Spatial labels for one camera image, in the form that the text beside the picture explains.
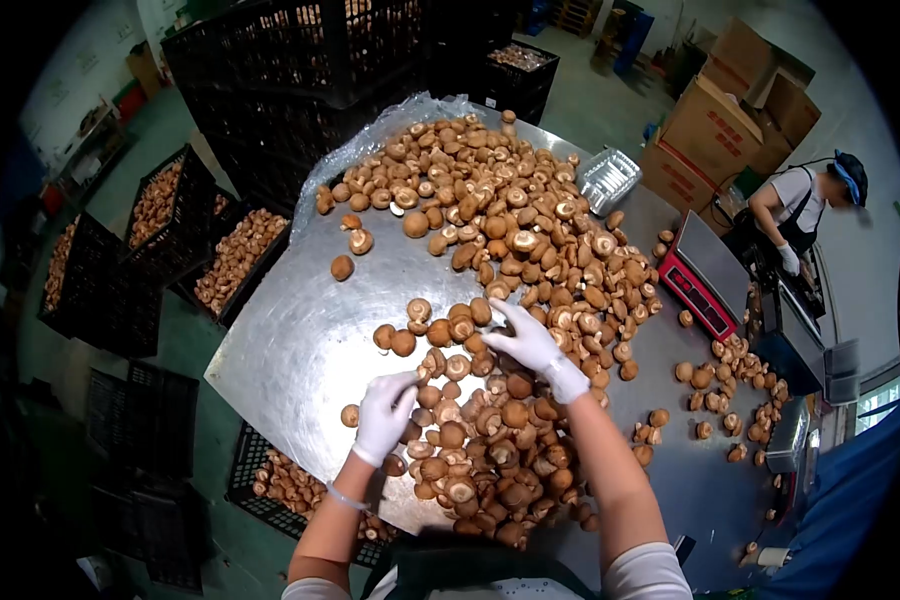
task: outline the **white sleeve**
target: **white sleeve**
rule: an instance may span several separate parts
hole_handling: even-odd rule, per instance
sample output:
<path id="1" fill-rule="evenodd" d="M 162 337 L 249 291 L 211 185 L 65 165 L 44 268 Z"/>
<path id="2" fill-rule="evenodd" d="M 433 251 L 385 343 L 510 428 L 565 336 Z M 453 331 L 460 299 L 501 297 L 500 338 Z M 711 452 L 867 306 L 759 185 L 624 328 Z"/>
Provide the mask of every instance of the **white sleeve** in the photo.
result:
<path id="1" fill-rule="evenodd" d="M 350 600 L 350 594 L 335 582 L 307 577 L 287 585 L 280 600 Z"/>
<path id="2" fill-rule="evenodd" d="M 806 196 L 811 179 L 802 168 L 790 169 L 769 184 L 776 190 L 784 209 L 793 209 Z"/>
<path id="3" fill-rule="evenodd" d="M 673 546 L 652 541 L 630 548 L 603 574 L 608 600 L 685 600 L 693 597 Z"/>

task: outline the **forearm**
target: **forearm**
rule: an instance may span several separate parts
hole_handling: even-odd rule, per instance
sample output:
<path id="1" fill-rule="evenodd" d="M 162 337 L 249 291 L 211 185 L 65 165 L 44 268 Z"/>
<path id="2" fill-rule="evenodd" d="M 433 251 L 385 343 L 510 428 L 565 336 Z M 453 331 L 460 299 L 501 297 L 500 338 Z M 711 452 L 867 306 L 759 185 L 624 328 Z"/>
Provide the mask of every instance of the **forearm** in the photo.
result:
<path id="1" fill-rule="evenodd" d="M 364 502 L 374 467 L 352 452 L 333 482 L 346 498 Z M 289 561 L 290 583 L 307 577 L 320 577 L 349 592 L 349 563 L 357 543 L 360 510 L 328 493 L 300 536 Z"/>
<path id="2" fill-rule="evenodd" d="M 753 218 L 760 224 L 760 230 L 767 235 L 769 241 L 773 243 L 773 246 L 779 247 L 787 243 L 787 240 L 783 239 L 783 236 L 780 235 L 780 230 L 774 222 L 774 215 L 767 206 L 761 203 L 751 202 L 750 210 L 753 212 Z"/>
<path id="3" fill-rule="evenodd" d="M 585 393 L 567 406 L 567 417 L 600 513 L 600 572 L 631 548 L 666 543 L 654 491 L 610 415 Z"/>

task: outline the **white t-shirt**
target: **white t-shirt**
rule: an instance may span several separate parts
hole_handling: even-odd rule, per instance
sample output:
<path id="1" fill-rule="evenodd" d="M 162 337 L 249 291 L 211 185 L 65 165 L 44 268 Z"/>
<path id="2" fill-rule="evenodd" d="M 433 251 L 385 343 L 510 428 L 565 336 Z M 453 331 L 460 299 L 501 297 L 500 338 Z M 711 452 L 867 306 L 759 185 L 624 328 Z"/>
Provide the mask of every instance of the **white t-shirt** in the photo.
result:
<path id="1" fill-rule="evenodd" d="M 677 554 L 662 541 L 630 548 L 603 575 L 601 595 L 607 600 L 687 600 L 692 598 Z M 396 587 L 396 567 L 373 589 L 368 600 L 383 600 Z M 354 590 L 355 597 L 361 591 Z M 463 589 L 435 590 L 428 600 L 519 600 L 533 598 L 579 598 L 560 583 L 549 579 L 505 579 Z M 316 577 L 295 581 L 283 590 L 281 600 L 350 600 L 336 583 Z"/>
<path id="2" fill-rule="evenodd" d="M 814 177 L 812 183 L 813 191 L 810 193 L 810 199 L 807 200 L 807 205 L 804 206 L 803 212 L 796 218 L 796 226 L 804 234 L 810 234 L 816 229 L 817 222 L 820 220 L 820 214 L 824 212 L 824 208 L 827 206 L 827 202 L 817 193 L 817 174 L 813 171 L 810 171 L 810 173 Z M 776 190 L 776 195 L 780 197 L 780 202 L 783 204 L 782 207 L 770 210 L 773 222 L 779 226 L 789 219 L 790 215 L 800 206 L 807 190 L 811 187 L 811 182 L 810 177 L 807 176 L 807 172 L 802 167 L 794 167 L 766 183 L 766 186 L 773 186 L 773 189 Z"/>

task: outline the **plastic bag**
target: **plastic bag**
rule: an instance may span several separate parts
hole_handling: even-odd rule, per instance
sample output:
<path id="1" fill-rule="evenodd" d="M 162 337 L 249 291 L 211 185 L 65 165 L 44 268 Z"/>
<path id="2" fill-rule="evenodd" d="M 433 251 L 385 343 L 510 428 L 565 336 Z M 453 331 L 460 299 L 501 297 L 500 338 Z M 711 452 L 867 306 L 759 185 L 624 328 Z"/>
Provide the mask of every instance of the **plastic bag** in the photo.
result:
<path id="1" fill-rule="evenodd" d="M 329 184 L 337 175 L 360 163 L 365 157 L 383 148 L 391 138 L 414 123 L 453 119 L 475 113 L 486 117 L 483 106 L 468 101 L 466 94 L 456 96 L 452 102 L 434 100 L 429 92 L 420 92 L 408 99 L 384 109 L 377 120 L 361 129 L 348 142 L 320 159 L 313 167 L 300 190 L 300 197 L 293 210 L 289 243 L 294 243 L 298 232 L 306 229 L 317 215 L 317 187 Z"/>

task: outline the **worker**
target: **worker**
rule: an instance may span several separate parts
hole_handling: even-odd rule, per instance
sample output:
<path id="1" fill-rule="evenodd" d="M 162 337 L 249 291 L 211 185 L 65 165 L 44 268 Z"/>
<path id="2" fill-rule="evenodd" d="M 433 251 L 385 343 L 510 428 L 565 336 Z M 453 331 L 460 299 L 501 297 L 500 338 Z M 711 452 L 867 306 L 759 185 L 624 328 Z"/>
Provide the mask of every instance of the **worker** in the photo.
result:
<path id="1" fill-rule="evenodd" d="M 590 393 L 590 381 L 529 312 L 499 299 L 492 307 L 509 320 L 515 337 L 482 336 L 550 383 L 566 409 L 580 465 L 600 515 L 600 574 L 604 598 L 691 598 L 654 492 L 627 440 Z M 349 562 L 361 510 L 374 472 L 403 435 L 414 401 L 414 371 L 378 377 L 360 403 L 357 439 L 317 507 L 289 562 L 283 600 L 345 600 Z M 565 565 L 519 552 L 482 536 L 455 535 L 455 543 L 417 543 L 371 572 L 360 598 L 597 598 Z"/>
<path id="2" fill-rule="evenodd" d="M 833 162 L 816 173 L 805 166 L 792 167 L 765 183 L 750 196 L 749 212 L 742 222 L 722 237 L 734 255 L 743 259 L 753 244 L 767 250 L 772 244 L 783 270 L 792 276 L 801 271 L 799 256 L 817 240 L 824 209 L 863 210 L 867 204 L 867 173 L 853 154 L 835 150 Z"/>

